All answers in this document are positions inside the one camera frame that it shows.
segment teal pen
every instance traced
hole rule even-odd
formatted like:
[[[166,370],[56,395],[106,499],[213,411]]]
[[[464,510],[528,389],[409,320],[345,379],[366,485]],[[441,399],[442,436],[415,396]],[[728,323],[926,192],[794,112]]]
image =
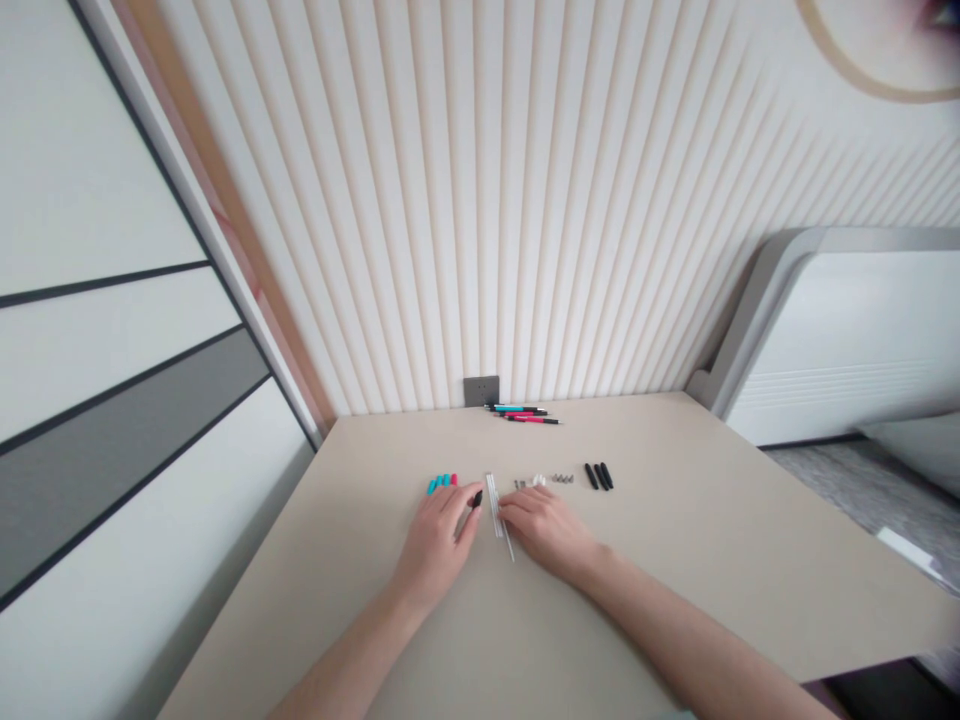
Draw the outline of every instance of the teal pen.
[[[543,408],[524,407],[523,405],[487,405],[491,412],[546,412]]]

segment electrical outlet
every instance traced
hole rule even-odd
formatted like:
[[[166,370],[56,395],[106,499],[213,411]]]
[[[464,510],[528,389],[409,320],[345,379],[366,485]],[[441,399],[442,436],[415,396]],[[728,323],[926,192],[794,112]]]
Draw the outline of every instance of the electrical outlet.
[[[487,403],[500,402],[500,376],[464,378],[463,397],[467,407],[483,407]]]

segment bed headboard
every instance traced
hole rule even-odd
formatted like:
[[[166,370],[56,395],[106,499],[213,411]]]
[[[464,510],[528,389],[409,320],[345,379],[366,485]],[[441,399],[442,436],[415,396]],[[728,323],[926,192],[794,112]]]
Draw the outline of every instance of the bed headboard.
[[[960,230],[779,233],[687,392],[755,445],[960,408]]]

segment floor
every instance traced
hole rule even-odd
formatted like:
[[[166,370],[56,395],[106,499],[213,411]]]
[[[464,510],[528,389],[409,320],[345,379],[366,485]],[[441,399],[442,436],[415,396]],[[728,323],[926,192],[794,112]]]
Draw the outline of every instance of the floor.
[[[960,598],[960,500],[869,440],[765,452],[871,534],[887,526],[933,555],[947,580],[941,585]],[[920,660],[960,693],[960,648]]]

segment beige tabletop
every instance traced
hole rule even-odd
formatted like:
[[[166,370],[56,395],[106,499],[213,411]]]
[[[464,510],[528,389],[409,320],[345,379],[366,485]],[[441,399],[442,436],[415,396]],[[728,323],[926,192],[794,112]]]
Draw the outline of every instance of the beige tabletop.
[[[550,488],[599,538],[807,681],[941,647],[958,604],[686,395],[547,403],[564,425],[479,408],[337,422],[161,718],[262,717],[389,577],[437,474],[572,473]],[[616,484],[593,490],[584,462]],[[486,508],[463,574],[372,718],[643,718],[676,707],[617,629]]]

